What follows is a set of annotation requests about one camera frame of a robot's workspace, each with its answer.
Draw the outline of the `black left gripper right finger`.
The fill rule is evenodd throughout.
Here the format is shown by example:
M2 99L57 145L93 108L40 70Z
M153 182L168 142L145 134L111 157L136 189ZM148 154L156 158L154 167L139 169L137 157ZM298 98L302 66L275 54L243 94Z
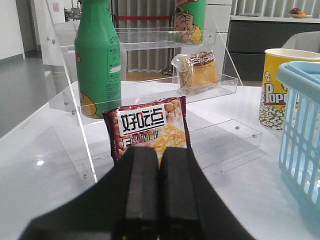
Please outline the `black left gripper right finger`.
M192 174L198 167L190 148L168 147L164 151L159 170L161 240L206 238Z

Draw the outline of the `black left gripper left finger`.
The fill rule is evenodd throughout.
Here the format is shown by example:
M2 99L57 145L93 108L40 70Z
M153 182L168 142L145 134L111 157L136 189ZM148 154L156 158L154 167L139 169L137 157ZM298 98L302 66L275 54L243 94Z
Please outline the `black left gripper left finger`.
M130 147L118 164L128 164L124 217L115 240L156 240L158 236L158 157L151 147Z

